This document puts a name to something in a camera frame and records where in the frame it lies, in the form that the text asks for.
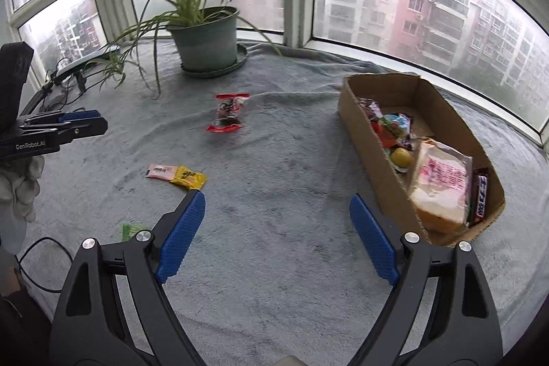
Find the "left hand white glove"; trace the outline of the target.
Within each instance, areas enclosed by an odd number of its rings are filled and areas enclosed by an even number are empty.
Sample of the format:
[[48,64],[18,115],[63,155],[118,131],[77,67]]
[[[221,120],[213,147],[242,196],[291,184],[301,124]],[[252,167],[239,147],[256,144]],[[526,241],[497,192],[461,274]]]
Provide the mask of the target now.
[[1,163],[1,248],[11,255],[20,252],[27,225],[35,220],[34,200],[44,166],[43,156]]

